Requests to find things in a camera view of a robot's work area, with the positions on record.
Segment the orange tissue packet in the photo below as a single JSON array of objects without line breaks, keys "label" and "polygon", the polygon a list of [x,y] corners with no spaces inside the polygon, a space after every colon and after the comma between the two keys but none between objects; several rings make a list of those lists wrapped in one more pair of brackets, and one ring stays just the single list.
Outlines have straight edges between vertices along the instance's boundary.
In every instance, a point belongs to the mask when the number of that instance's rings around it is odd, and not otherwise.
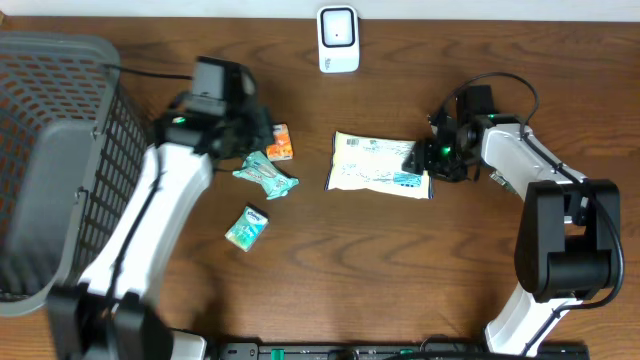
[{"label": "orange tissue packet", "polygon": [[266,147],[267,158],[272,161],[291,160],[294,156],[293,146],[286,124],[273,126],[274,143]]}]

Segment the large yellow snack bag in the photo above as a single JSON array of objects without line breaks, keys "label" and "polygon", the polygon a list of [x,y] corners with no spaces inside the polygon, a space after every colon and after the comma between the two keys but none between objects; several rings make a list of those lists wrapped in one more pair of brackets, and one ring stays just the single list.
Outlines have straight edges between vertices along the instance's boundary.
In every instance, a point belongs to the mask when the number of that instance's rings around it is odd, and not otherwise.
[{"label": "large yellow snack bag", "polygon": [[414,141],[336,132],[326,190],[371,190],[414,199],[432,199],[431,178],[402,169]]}]

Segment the teal wet-wipe packet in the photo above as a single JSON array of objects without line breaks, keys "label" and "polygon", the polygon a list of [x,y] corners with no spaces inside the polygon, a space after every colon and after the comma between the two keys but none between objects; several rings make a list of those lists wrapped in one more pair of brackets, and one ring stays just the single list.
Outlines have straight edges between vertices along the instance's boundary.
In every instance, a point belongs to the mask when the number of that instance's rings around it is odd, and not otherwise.
[{"label": "teal wet-wipe packet", "polygon": [[259,184],[268,200],[286,196],[299,184],[297,178],[288,177],[280,172],[260,151],[249,154],[242,167],[232,172],[234,177]]}]

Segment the green Kleenex tissue packet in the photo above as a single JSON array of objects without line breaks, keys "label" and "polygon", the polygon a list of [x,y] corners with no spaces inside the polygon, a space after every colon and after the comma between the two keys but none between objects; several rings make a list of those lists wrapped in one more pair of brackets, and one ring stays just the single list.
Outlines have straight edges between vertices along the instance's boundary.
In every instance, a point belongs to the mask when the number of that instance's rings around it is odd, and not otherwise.
[{"label": "green Kleenex tissue packet", "polygon": [[246,206],[238,220],[225,233],[225,238],[248,252],[269,224],[269,219],[257,209]]}]

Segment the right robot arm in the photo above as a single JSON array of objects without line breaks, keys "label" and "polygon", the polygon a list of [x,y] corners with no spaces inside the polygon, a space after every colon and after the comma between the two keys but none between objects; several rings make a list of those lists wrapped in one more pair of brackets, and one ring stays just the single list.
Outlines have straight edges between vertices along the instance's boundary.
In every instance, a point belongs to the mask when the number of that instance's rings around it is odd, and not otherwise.
[{"label": "right robot arm", "polygon": [[568,312],[603,307],[619,294],[625,274],[619,189],[559,160],[527,117],[495,108],[488,85],[458,87],[429,123],[433,138],[415,143],[403,171],[457,183],[468,179],[471,166],[487,166],[523,201],[514,251],[518,284],[485,327],[483,349],[533,358]]}]

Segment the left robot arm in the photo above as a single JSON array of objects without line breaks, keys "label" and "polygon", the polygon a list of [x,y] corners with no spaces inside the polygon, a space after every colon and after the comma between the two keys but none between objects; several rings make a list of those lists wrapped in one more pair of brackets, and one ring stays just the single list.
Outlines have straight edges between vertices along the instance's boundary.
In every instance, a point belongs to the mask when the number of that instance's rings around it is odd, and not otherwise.
[{"label": "left robot arm", "polygon": [[272,121],[244,65],[198,57],[190,90],[154,121],[152,143],[116,229],[76,285],[47,298],[59,359],[211,359],[202,335],[167,326],[155,307],[189,214],[222,160],[273,143]]}]

